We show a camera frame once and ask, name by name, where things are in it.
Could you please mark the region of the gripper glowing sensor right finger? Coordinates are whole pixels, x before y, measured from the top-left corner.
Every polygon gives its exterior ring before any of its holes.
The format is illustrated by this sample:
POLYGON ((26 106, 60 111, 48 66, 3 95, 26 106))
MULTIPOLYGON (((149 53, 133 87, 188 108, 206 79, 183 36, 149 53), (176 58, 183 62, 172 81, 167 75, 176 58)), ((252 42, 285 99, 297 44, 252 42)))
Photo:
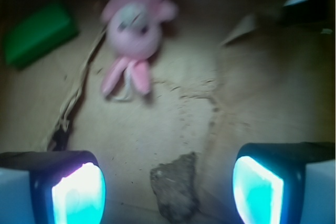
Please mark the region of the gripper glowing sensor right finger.
POLYGON ((232 187, 243 223, 335 223, 335 144, 245 144, 232 187))

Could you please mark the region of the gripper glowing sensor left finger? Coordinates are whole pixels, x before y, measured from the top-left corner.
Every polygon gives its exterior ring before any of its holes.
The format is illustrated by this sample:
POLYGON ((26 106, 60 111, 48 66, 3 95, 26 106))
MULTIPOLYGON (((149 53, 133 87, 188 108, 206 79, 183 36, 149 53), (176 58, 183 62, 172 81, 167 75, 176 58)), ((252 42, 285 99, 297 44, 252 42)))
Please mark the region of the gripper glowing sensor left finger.
POLYGON ((89 151, 1 153, 1 223, 100 223, 105 204, 89 151))

